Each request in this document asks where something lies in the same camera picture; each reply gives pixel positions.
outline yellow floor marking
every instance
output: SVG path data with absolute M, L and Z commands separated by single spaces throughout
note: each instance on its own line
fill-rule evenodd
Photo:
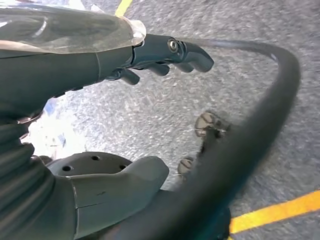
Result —
M 236 234 L 318 210 L 320 210 L 320 190 L 232 218 L 230 233 Z
M 132 3 L 132 0 L 122 0 L 120 5 L 116 9 L 115 15 L 118 17 L 122 17 L 128 9 L 128 7 Z

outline small wheel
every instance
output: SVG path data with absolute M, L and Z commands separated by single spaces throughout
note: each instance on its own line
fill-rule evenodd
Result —
M 208 129 L 217 130 L 217 138 L 223 137 L 230 129 L 230 123 L 211 112 L 205 111 L 197 118 L 194 126 L 195 135 L 199 138 L 205 138 Z
M 193 158 L 185 157 L 181 159 L 177 165 L 177 174 L 180 176 L 184 176 L 192 169 Z

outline transparent plastic shell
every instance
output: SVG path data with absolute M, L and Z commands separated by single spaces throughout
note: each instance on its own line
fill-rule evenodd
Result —
M 134 46 L 146 37 L 140 21 L 62 6 L 0 2 L 0 49 L 94 53 Z

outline black hose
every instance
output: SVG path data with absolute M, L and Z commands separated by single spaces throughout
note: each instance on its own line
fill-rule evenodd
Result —
M 207 240 L 210 226 L 253 172 L 282 130 L 300 82 L 298 60 L 277 46 L 250 41 L 190 39 L 202 47 L 260 53 L 276 61 L 278 73 L 251 113 L 225 142 L 201 156 L 195 177 L 121 228 L 123 240 Z

